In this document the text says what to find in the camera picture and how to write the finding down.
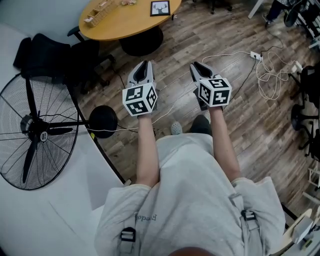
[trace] framed deer silhouette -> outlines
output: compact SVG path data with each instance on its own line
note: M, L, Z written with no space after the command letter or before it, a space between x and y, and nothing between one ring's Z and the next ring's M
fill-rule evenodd
M152 1L150 16L170 16L170 2L169 1Z

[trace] wooden basket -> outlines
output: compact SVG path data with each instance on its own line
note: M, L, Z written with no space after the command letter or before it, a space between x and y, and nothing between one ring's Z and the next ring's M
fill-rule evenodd
M92 20L85 22L90 27L95 27L103 18L107 16L108 13L112 12L118 7L119 3L117 0L104 0L96 5L95 8L87 15L87 18Z

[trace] person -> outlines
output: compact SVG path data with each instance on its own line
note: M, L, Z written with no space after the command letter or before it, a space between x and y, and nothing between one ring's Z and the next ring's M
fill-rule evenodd
M262 17L265 20L265 27L267 28L270 23L275 21L276 18L284 10L290 9L295 4L296 0L274 0L267 15L263 14Z
M285 217L271 178L242 177L222 108L205 116L195 118L190 133L175 122L173 135L157 142L150 116L138 118L136 183L109 190L95 236L99 256L258 256L277 249ZM244 241L244 209L255 215L257 235L250 237L261 254Z

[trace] wooden floor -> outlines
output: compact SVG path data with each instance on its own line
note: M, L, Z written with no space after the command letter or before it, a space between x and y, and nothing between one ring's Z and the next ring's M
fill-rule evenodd
M248 3L233 3L232 12L217 8L211 15L206 2L182 0L176 19L169 19L161 26L164 41L160 48L144 57L128 56L118 42L102 43L104 51L111 52L116 58L114 69L125 84L129 72L139 62L152 61L157 89L160 90L158 110L153 112L152 119L166 114L176 103L167 116L154 124L157 139L170 134L170 125L174 121L179 121L183 131L187 132L194 118L201 113L193 94L195 86L190 84L191 75L186 74L191 62L211 55L237 51L260 53L271 46L281 46L280 41L265 30L261 14L247 18L251 7ZM269 8L270 3L265 4L264 10ZM320 60L316 51L308 49L310 39L306 38L304 30L301 27L286 28L283 16L270 26L269 31L281 38L284 48L274 47L272 51L285 62L297 60L306 66ZM274 56L271 59L275 70L280 71L284 64ZM204 62L228 79L233 87L232 95L235 95L255 61L239 53L213 57ZM137 118L129 116L123 107L123 85L119 76L109 68L101 72L111 84L106 88L98 84L89 94L78 97L84 116L88 118L96 106L109 105L115 110L121 126L137 127ZM262 83L262 87L271 96L275 88L274 77L268 83ZM243 175L254 181L271 176L280 200L299 214L308 204L301 201L301 193L308 187L307 169L313 161L298 150L298 145L305 141L305 135L294 131L291 126L291 108L300 101L299 98L290 100L290 94L296 90L297 86L290 79L282 83L277 100L265 100L259 94L254 70L225 109L224 116ZM307 111L310 114L315 108L311 105ZM98 141L124 179L135 179L137 133L120 131Z

